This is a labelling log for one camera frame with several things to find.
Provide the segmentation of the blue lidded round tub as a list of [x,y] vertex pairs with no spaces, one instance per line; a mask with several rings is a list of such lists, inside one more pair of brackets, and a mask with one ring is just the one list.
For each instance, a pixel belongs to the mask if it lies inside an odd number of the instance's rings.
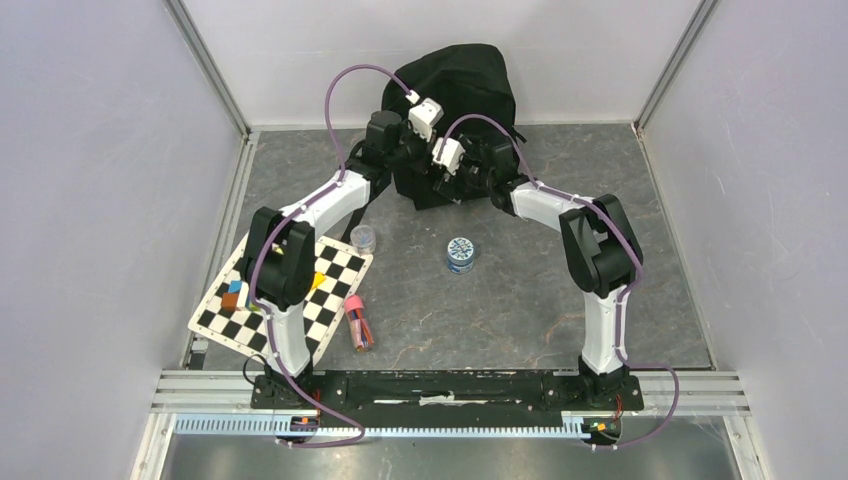
[[446,264],[455,274],[464,274],[473,268],[475,247],[472,241],[464,237],[456,237],[447,245]]

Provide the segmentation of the black student backpack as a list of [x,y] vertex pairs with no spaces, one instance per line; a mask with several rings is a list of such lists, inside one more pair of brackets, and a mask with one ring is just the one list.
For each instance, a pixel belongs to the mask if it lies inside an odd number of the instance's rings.
[[[437,134],[449,133],[453,139],[470,141],[473,149],[491,151],[523,138],[515,129],[516,100],[497,47],[481,43],[447,46],[400,67],[395,74],[397,78],[383,90],[378,111],[406,116],[410,104],[404,91],[410,89],[442,106]],[[418,211],[461,203],[433,190],[436,173],[432,162],[426,178],[398,177],[396,168],[389,185]]]

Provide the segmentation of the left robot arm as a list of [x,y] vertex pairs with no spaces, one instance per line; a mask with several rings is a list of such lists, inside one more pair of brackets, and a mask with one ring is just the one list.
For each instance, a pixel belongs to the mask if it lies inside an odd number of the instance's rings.
[[374,113],[363,142],[330,180],[283,210],[262,207],[254,214],[240,263],[250,303],[266,323],[271,365],[282,375],[275,392],[290,407],[306,405],[313,379],[305,339],[304,301],[315,274],[316,240],[347,215],[364,209],[390,184],[394,169],[426,159],[437,123],[413,112]]

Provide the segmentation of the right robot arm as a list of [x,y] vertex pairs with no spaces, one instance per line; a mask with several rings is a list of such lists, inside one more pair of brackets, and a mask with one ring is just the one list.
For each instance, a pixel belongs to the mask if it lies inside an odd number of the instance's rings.
[[439,138],[432,165],[444,183],[484,191],[496,208],[561,235],[567,269],[582,291],[585,340],[577,382],[580,400],[602,408],[618,393],[612,374],[628,367],[627,306],[643,277],[643,253],[620,200],[566,193],[536,178],[514,141],[504,149],[473,149],[470,141]]

